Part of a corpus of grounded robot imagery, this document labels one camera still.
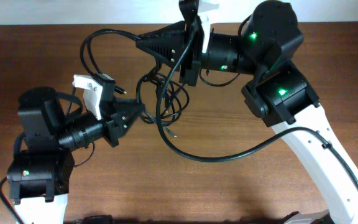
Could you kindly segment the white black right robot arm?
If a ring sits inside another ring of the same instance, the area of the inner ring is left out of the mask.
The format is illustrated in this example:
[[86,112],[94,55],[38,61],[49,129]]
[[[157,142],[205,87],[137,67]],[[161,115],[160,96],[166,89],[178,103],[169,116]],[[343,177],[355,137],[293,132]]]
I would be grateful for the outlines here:
[[236,35],[215,33],[198,1],[180,1],[183,20],[142,34],[137,48],[195,85],[202,70],[251,74],[241,90],[252,114],[296,154],[327,209],[293,212],[284,223],[358,223],[358,168],[333,132],[318,95],[292,62],[303,34],[288,2],[260,3]]

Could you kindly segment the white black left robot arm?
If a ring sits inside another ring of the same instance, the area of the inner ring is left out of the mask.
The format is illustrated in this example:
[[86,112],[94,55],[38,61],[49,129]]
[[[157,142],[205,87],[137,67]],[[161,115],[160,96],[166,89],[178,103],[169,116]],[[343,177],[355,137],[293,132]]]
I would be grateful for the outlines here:
[[101,138],[118,146],[145,106],[112,96],[102,104],[103,118],[97,119],[83,112],[74,94],[47,86],[26,91],[18,102],[24,131],[14,143],[5,178],[14,201],[7,208],[17,223],[63,223],[70,176],[77,167],[73,151],[94,146]]

